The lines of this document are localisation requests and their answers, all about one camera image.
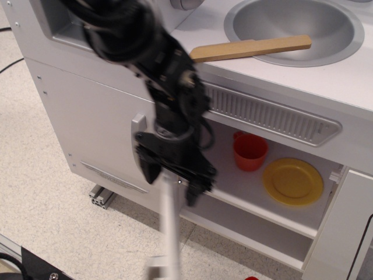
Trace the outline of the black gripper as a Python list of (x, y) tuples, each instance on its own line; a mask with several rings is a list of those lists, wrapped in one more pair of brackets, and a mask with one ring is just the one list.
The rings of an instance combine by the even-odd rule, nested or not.
[(217, 170), (190, 138), (163, 138), (157, 134), (137, 132), (135, 139), (138, 142), (136, 151), (140, 169), (149, 184), (154, 183), (161, 169), (186, 179), (189, 184), (185, 198), (189, 207), (196, 204), (201, 194), (212, 189)]

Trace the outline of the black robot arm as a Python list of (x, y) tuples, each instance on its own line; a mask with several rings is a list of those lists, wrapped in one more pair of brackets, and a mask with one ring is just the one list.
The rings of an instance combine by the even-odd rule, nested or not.
[(217, 171), (203, 156), (214, 145), (201, 143), (210, 98), (192, 58), (163, 27), (150, 1), (65, 1), (83, 22), (85, 39), (103, 60), (122, 65), (144, 81), (154, 101), (154, 133), (136, 132), (136, 157), (148, 183), (163, 169), (186, 179), (191, 207), (210, 191)]

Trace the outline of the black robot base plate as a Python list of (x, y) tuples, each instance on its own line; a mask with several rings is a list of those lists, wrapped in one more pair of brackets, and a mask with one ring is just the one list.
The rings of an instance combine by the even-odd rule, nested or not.
[(1, 261), (16, 268), (16, 272), (2, 272), (1, 279), (59, 279), (72, 280), (65, 272), (21, 247), (20, 253), (1, 251)]

